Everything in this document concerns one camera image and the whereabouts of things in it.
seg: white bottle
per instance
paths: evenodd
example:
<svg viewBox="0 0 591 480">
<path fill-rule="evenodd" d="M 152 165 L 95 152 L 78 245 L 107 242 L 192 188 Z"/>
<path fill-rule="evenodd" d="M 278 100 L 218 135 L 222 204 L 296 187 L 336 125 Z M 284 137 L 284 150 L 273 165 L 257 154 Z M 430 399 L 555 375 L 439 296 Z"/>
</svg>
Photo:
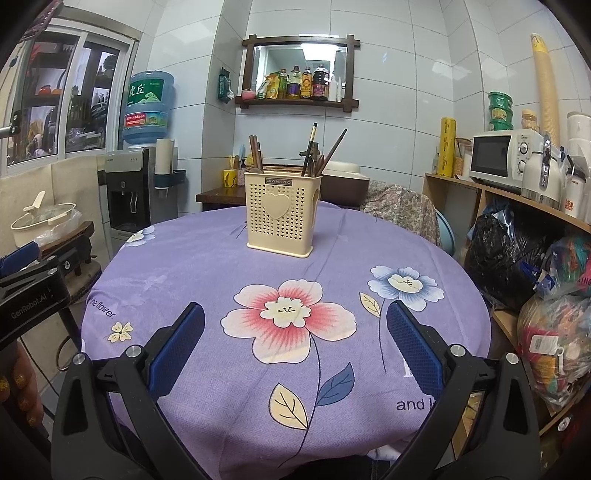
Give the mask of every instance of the white bottle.
<svg viewBox="0 0 591 480">
<path fill-rule="evenodd" d="M 564 202 L 562 212 L 571 217 L 579 218 L 581 206 L 583 204 L 583 193 L 585 188 L 585 174 L 578 168 L 566 177 L 566 189 L 564 192 Z"/>
<path fill-rule="evenodd" d="M 343 82 L 340 81 L 340 77 L 339 81 L 336 83 L 336 101 L 343 101 Z"/>
<path fill-rule="evenodd" d="M 336 78 L 335 73 L 333 72 L 332 77 L 330 78 L 330 86 L 329 86 L 329 102 L 336 102 Z"/>
</svg>

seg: blue leaf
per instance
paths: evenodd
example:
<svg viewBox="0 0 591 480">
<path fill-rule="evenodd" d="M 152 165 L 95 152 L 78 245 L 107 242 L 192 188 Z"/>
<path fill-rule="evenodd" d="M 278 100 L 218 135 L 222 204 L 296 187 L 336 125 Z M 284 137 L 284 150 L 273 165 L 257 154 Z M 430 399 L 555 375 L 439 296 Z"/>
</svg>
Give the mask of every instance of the blue leaf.
<svg viewBox="0 0 591 480">
<path fill-rule="evenodd" d="M 316 406 L 332 405 L 343 400 L 353 390 L 355 374 L 351 363 L 322 385 L 316 397 Z"/>
</svg>

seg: blue and white flower print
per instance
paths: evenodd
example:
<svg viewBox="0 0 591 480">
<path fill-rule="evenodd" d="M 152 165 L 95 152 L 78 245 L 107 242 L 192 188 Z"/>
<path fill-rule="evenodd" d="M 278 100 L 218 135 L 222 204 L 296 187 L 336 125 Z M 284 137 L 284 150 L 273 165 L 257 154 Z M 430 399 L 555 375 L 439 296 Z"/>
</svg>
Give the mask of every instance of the blue and white flower print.
<svg viewBox="0 0 591 480">
<path fill-rule="evenodd" d="M 127 239 L 126 244 L 131 247 L 138 247 L 140 245 L 143 245 L 148 240 L 152 240 L 155 238 L 155 236 L 152 235 L 152 233 L 154 233 L 154 225 L 150 225 L 149 227 L 144 228 L 143 230 L 140 230 L 137 233 L 134 233 Z"/>
<path fill-rule="evenodd" d="M 431 277 L 421 275 L 416 270 L 406 267 L 394 270 L 379 265 L 371 269 L 377 280 L 368 281 L 371 291 L 387 300 L 401 300 L 409 309 L 422 312 L 427 301 L 436 302 L 443 298 L 443 290 Z"/>
</svg>

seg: floral tablecloth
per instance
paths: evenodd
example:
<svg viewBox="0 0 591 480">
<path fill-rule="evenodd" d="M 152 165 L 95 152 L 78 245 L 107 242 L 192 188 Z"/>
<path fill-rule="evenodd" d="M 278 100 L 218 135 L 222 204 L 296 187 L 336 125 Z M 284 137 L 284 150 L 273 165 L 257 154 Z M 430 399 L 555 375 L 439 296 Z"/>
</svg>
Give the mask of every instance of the floral tablecloth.
<svg viewBox="0 0 591 480">
<path fill-rule="evenodd" d="M 274 480 L 315 459 L 379 454 L 418 430 L 433 399 L 388 334 L 395 299 L 447 343 L 488 353 L 476 287 L 423 238 L 321 203 L 314 250 L 299 259 L 248 248 L 245 219 L 237 207 L 136 233 L 82 325 L 85 351 L 109 358 L 189 302 L 203 306 L 205 332 L 159 406 L 212 478 Z"/>
</svg>

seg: beige plastic basket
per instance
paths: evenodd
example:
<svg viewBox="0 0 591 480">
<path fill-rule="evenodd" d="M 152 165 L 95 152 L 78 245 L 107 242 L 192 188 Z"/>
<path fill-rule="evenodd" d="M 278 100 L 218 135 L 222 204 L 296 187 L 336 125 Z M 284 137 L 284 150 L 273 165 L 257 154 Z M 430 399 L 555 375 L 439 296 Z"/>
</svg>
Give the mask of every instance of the beige plastic basket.
<svg viewBox="0 0 591 480">
<path fill-rule="evenodd" d="M 247 246 L 310 255 L 321 180 L 287 172 L 246 173 Z"/>
</svg>

